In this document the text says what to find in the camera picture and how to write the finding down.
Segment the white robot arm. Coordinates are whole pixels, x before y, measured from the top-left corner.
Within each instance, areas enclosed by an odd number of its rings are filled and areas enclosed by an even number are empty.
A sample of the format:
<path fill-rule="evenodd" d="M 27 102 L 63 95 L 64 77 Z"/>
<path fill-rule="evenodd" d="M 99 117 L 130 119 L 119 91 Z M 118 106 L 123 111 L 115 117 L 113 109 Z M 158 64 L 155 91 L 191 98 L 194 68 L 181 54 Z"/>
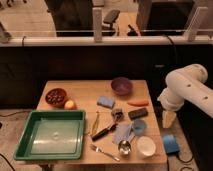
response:
<path fill-rule="evenodd" d="M 205 85 L 206 68 L 191 64 L 169 72 L 165 78 L 166 88 L 157 100 L 163 107 L 162 126 L 170 128 L 185 101 L 189 101 L 213 118 L 213 90 Z"/>

